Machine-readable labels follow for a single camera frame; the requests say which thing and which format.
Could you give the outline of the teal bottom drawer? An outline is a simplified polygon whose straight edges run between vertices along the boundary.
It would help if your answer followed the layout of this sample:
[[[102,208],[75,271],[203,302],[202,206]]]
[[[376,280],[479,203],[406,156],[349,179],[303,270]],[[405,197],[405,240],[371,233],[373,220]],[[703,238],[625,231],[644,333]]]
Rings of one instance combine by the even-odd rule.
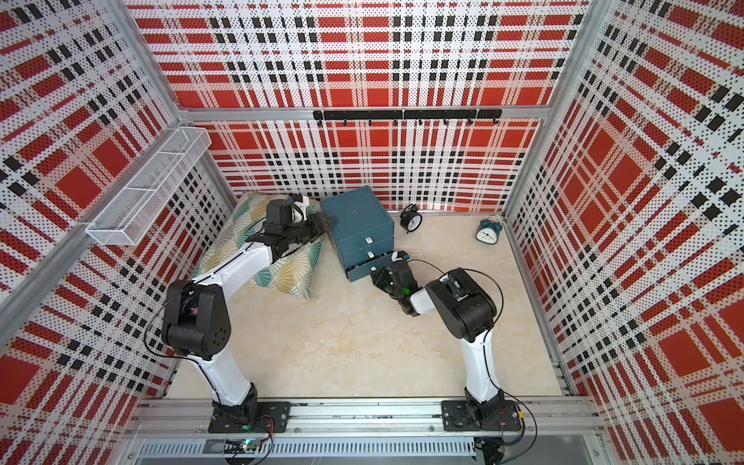
[[[392,262],[393,252],[387,252],[385,254],[375,256],[374,258],[369,259],[366,262],[359,263],[358,265],[354,265],[353,267],[345,269],[345,274],[350,282],[355,282],[366,276],[369,276],[371,273],[389,267]]]

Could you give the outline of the teal drawer cabinet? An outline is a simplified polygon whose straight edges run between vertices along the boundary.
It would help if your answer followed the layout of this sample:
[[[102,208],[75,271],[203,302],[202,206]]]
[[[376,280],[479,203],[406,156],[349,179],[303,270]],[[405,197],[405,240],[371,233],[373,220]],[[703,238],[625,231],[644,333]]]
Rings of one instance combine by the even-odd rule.
[[[393,219],[369,186],[323,199],[321,210],[336,219],[329,238],[344,273],[349,267],[393,252]]]

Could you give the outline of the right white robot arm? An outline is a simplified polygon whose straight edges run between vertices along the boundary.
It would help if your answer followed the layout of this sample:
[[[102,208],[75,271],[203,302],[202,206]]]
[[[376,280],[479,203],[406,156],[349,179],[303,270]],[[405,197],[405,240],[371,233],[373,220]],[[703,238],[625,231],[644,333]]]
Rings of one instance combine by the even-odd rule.
[[[466,373],[464,399],[441,404],[445,430],[521,433],[524,414],[497,381],[493,359],[493,330],[503,306],[472,277],[475,272],[458,267],[422,287],[409,261],[402,259],[374,269],[371,280],[405,314],[437,313],[459,343]]]

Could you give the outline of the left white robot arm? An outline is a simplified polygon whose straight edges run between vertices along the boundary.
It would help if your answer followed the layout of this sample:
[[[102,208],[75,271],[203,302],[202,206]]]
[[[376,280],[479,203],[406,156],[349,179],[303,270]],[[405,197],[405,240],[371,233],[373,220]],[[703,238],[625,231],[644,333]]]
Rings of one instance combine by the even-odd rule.
[[[161,339],[172,354],[148,351],[156,358],[195,364],[212,392],[211,432],[255,430],[265,417],[256,386],[242,374],[229,347],[228,301],[258,272],[331,231],[335,219],[320,210],[310,212],[309,205],[302,195],[269,201],[236,252],[214,269],[168,286]]]

